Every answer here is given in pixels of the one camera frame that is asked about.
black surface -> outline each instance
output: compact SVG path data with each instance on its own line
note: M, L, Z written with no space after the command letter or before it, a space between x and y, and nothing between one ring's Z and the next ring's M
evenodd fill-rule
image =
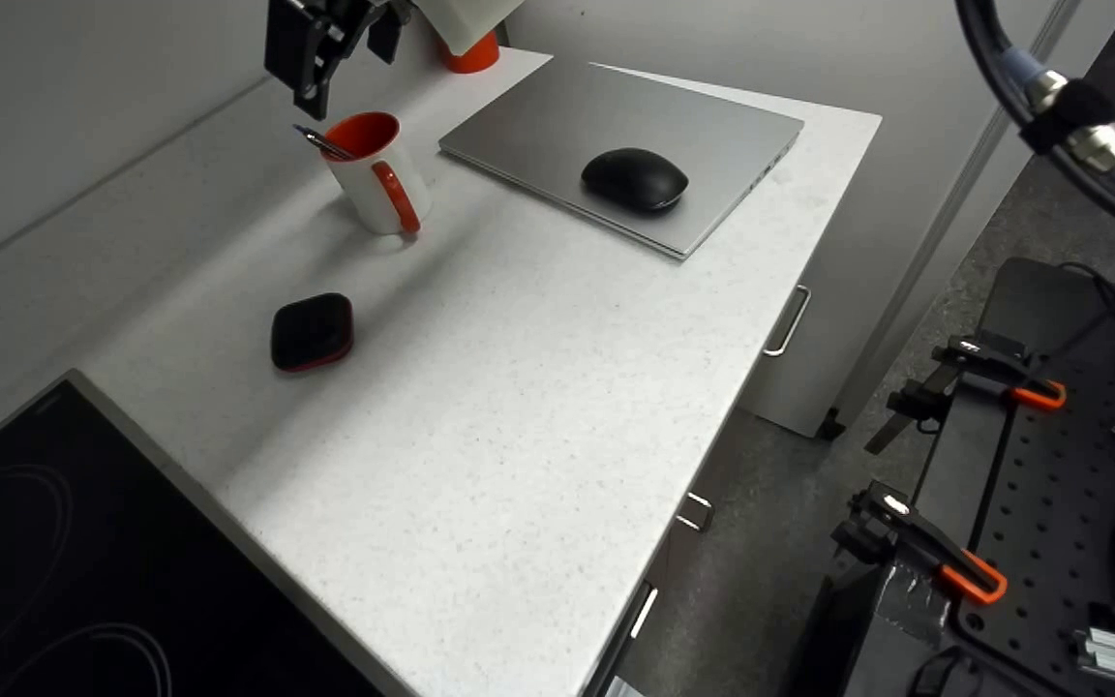
M1064 415L1019 410L984 500L976 548L1009 574L1000 606L960 606L960 630L1062 691L1102 691L1076 671L1073 630L1115 617L1115 320L1102 302L1073 302L1078 326L1037 331L1046 370L1064 379Z
M69 383L0 431L0 691L374 691Z
M652 151L619 147L619 151L594 153L584 165L584 186L619 210L629 210L638 216L656 216L680 202L687 179Z
M280 370L307 370L350 351L350 302L317 294L274 315L272 358Z
M1073 673L1069 645L1073 627L1115 619L1115 440L1107 432L1115 418L1115 317L1094 281L1015 258L1000 271L979 328L1033 347L1047 377L1069 379L1073 410L1055 418L1015 415L1000 398L957 391L914 506L947 537L1000 560L1009 595L969 619L971 606L947 606L909 560L886 565L873 599L854 599L860 610L868 606L863 637L840 651L849 653L840 664L824 664L840 677L824 677L819 691L907 691L939 651L963 651L963 671L979 673L952 691L1115 691L1107 680ZM1000 520L1019 522L1019 534L1003 529L994 542ZM947 610L960 610L957 623L984 623L984 630L952 630Z
M1115 107L1094 85L1069 80L1055 93L1055 100L1023 127L1023 140L1028 142L1028 151L1047 153L1054 147L1064 147L1069 134L1076 134L1078 127L1112 122L1112 118L1115 118Z
M860 645L868 645L863 635L872 627L880 590L882 569L819 586L784 691L845 691L849 664L854 664Z

floor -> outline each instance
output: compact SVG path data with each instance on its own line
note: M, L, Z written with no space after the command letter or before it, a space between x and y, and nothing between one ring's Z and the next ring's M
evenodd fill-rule
M1115 95L1115 42L1090 80ZM663 599L619 671L638 691L784 691L784 664L831 560L827 529L845 500L868 480L918 482L927 436L909 431L886 458L863 451L886 418L886 391L923 377L927 347L976 326L994 268L1009 255L1078 258L1115 278L1115 222L1046 164L1028 164L947 294L914 328L872 410L840 440L816 444L758 418L732 418L708 462L712 529L673 529L650 574Z

black object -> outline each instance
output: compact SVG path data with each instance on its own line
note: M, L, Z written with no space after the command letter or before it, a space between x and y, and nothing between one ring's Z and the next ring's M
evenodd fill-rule
M1009 36L1000 22L994 0L957 0L957 14L963 28L963 40L979 62L984 80L1000 95L1000 104L1009 113L1019 127L1028 127L1042 113L1047 113L1062 93L1076 80L1062 76L1055 71L1042 67L1027 45L1015 45ZM1112 115L1107 100L1098 95L1073 95L1062 118L1073 122L1102 122ZM1055 164L1055 171L1078 186L1098 210L1115 213L1115 131L1107 140L1064 140L1046 142L1046 153Z
M840 410L827 406L816 431L816 440L834 440L845 432Z
M292 87L292 104L325 118L330 76L383 14L370 0L272 0L264 71Z
M584 186L619 210L629 210L638 216L656 216L680 202L687 179L652 151L619 147L619 151L594 153L584 165Z
M87 396L0 431L0 697L374 697Z
M1009 595L987 610L957 606L944 592L927 590L927 574L907 559L882 569L868 569L872 578L863 578L863 565L849 574L834 569L824 586L827 592L819 595L816 623L809 627L816 644L802 657L805 664L797 686L805 690L792 691L893 697L914 686L914 673L933 653L963 645L984 673L984 697L1115 697L1115 686L1094 680L1073 664L1069 645L1069 627L1076 623L1115 627L1115 578L1102 595L1098 586L1064 592L1037 578L1064 574L1069 586L1073 565L1055 552L1073 548L1076 542L1085 542L1076 579L1087 579L1087 565L1115 569L1115 546L1107 542L1115 506L1102 502L1102 515L1090 509L1094 525L1078 522L1078 509L1069 506L1078 502L1087 486L1076 475L1078 469L1098 469L1090 495L1098 495L1098 486L1102 495L1115 495L1115 317L1090 278L1009 258L994 278L979 328L1015 337L1033 351L1037 368L1062 370L1073 396L1078 396L1062 415L1037 415L1015 410L987 391L960 386L921 471L914 506L923 509L923 520L939 525L957 546L976 546L1000 569L1007 569ZM1023 490L1015 471L1027 471L1046 486L1054 486L1047 475L1062 475L1055 490L1069 495L1033 486ZM1000 509L1003 502L1009 506L1003 520L1019 522L1019 529L1003 529L1000 522L979 525L979 515L987 520L989 506Z
M933 351L939 365L957 368L960 386L976 386L989 398L1062 415L1069 386L1055 379L1033 377L1033 351L1009 337L971 331L957 337Z
M370 22L366 50L383 62L396 62L401 40L401 14L396 5L383 7L383 14Z
M923 383L907 379L902 391L891 391L886 406L893 415L872 432L868 451L882 451L909 420L918 420L923 432L938 431L952 401L947 383L944 370L938 370Z
M1054 107L1046 107L1037 118L1023 127L1023 140L1028 142L1028 151L1047 153L1054 147L1069 142L1069 134L1094 122L1115 122L1115 107L1094 85L1069 80L1055 93Z
M831 537L868 565L882 565L902 552L947 595L969 595L976 602L1000 602L1007 595L1003 574L957 546L939 525L918 515L902 490L880 480L851 495L851 520L845 520Z
M350 302L317 294L274 315L272 356L280 370L307 370L350 351Z

orange handle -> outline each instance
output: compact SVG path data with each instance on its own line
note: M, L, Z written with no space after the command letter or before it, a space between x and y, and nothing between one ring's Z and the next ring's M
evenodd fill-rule
M409 196L407 196L407 186L398 183L396 165L370 164L370 175L374 175L374 183L388 189L388 196L391 196L391 206L396 206L396 213L398 213L401 240L415 240L415 232L419 232L419 213L415 213L415 206L409 206Z
M969 595L979 606L1000 602L1009 592L1007 574L1000 574L994 565L987 565L979 552L969 552L971 565L989 578L994 590L979 590L976 579L969 579L957 565L939 565L939 579L957 592Z
M1069 401L1069 386L1055 379L1046 379L1042 391L1037 386L1015 386L1009 396L1015 396L1015 401L1042 410L1042 415L1062 415Z

black computer mouse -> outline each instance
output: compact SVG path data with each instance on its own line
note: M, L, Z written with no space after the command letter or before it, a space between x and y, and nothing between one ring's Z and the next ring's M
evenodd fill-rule
M638 216L669 213L687 179L663 153L641 147L605 151L584 165L584 186Z

